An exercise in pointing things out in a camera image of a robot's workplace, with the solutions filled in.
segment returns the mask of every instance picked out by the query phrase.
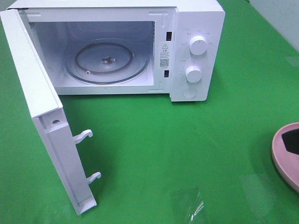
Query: power level knob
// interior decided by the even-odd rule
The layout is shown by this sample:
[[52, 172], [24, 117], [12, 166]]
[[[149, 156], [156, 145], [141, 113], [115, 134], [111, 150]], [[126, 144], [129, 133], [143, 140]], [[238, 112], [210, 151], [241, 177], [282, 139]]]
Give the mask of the power level knob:
[[202, 72], [198, 66], [190, 66], [186, 69], [186, 78], [189, 83], [196, 83], [201, 80]]
[[204, 36], [198, 35], [189, 41], [189, 49], [194, 55], [201, 55], [206, 52], [207, 40]]

